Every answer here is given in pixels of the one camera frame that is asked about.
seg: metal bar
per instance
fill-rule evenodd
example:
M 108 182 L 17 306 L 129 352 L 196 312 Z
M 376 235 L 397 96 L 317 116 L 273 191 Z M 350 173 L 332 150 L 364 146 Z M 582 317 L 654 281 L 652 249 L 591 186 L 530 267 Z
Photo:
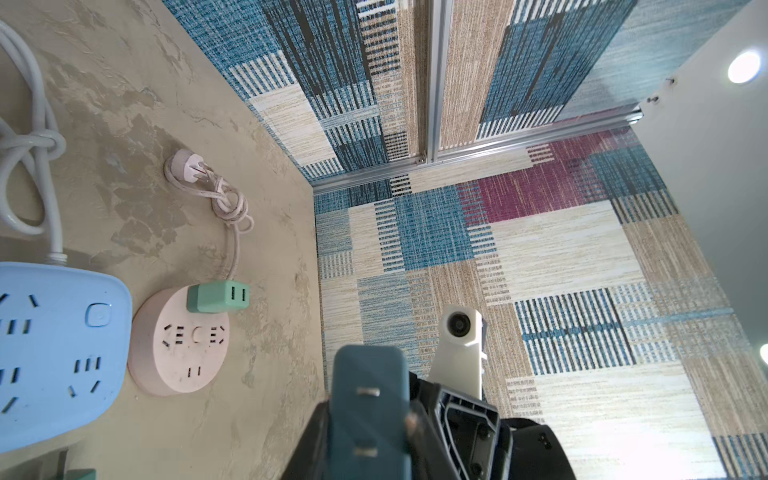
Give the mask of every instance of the metal bar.
M 445 150 L 439 153 L 437 160 L 434 163 L 421 163 L 419 162 L 419 157 L 403 158 L 401 160 L 389 162 L 388 164 L 376 165 L 375 167 L 355 170 L 348 174 L 341 174 L 336 175 L 335 177 L 318 180 L 312 182 L 311 185 L 315 195 L 326 194 L 336 190 L 343 190 L 345 188 L 357 187 L 358 185 L 369 184 L 387 178 L 398 177 L 424 168 L 435 168 L 441 165 L 454 164 L 473 158 L 484 157 L 486 155 L 513 151 L 518 148 L 545 144 L 551 141 L 563 140 L 565 138 L 578 137 L 580 135 L 593 134 L 598 131 L 616 127 L 624 127 L 640 120 L 642 117 L 643 113 L 637 105 L 627 105 L 625 107 L 615 108 L 614 110 L 559 121 L 553 124 L 532 128 L 530 130 L 519 131 L 513 134 L 492 138 L 490 140 L 476 142 L 464 147 Z
M 442 104 L 445 95 L 445 67 L 451 34 L 453 0 L 432 0 L 429 7 L 429 100 L 427 111 L 426 163 L 432 163 L 440 150 Z

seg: blue power strip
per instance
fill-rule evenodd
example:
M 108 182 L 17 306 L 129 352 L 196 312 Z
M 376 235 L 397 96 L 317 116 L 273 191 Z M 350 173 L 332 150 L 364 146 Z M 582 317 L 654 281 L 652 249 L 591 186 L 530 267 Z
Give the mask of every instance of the blue power strip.
M 95 420 L 117 398 L 131 294 L 103 273 L 0 263 L 0 453 Z

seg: camera lens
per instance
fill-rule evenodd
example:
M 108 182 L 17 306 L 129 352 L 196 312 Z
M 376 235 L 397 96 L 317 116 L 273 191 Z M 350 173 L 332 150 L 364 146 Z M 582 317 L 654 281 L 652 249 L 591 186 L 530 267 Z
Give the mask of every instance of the camera lens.
M 448 331 L 453 336 L 464 336 L 472 328 L 472 322 L 466 313 L 457 312 L 448 318 Z

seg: round light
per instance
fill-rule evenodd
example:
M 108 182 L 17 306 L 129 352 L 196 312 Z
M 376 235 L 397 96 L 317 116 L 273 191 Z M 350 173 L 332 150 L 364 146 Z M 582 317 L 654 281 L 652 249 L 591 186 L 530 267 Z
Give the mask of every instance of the round light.
M 760 56 L 756 51 L 745 51 L 730 62 L 728 80 L 735 84 L 747 83 L 760 72 Z

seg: green charger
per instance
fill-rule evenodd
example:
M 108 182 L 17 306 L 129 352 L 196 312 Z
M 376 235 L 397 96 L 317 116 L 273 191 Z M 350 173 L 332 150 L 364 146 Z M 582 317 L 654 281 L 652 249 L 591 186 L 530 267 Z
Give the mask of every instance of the green charger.
M 187 310 L 192 313 L 223 313 L 248 308 L 250 286 L 234 280 L 193 285 L 187 292 Z

